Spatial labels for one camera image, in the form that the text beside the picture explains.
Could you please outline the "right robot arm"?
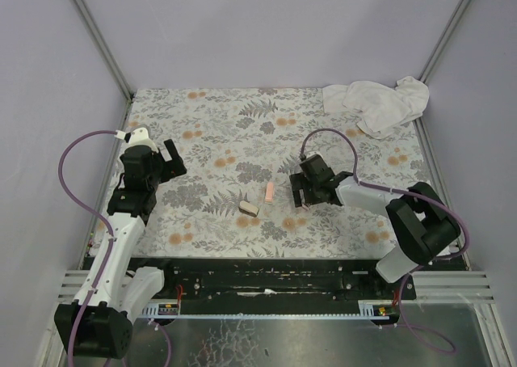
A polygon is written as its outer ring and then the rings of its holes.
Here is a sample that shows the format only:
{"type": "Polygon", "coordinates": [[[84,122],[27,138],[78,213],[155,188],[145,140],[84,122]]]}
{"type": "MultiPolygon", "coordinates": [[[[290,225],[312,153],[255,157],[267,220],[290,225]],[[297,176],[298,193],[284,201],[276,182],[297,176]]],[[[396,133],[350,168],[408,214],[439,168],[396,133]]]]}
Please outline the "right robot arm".
{"type": "Polygon", "coordinates": [[[397,244],[376,264],[388,283],[430,263],[460,236],[460,225],[427,183],[406,191],[365,183],[350,172],[334,173],[319,154],[303,160],[300,168],[289,176],[297,208],[326,203],[367,210],[390,221],[397,244]]]}

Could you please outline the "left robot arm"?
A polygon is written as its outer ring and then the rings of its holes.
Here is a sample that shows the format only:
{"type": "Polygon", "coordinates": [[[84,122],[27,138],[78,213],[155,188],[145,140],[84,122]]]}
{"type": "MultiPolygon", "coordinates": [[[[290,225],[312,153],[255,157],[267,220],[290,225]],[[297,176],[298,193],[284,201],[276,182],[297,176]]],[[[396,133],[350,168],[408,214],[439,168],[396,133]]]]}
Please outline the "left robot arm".
{"type": "Polygon", "coordinates": [[[187,172],[174,142],[167,139],[164,146],[169,159],[151,141],[130,143],[120,157],[124,169],[101,219],[108,235],[73,301],[61,303],[54,314],[69,365],[76,356],[124,358],[135,320],[165,284],[156,267],[126,277],[133,249],[157,204],[158,187],[187,172]]]}

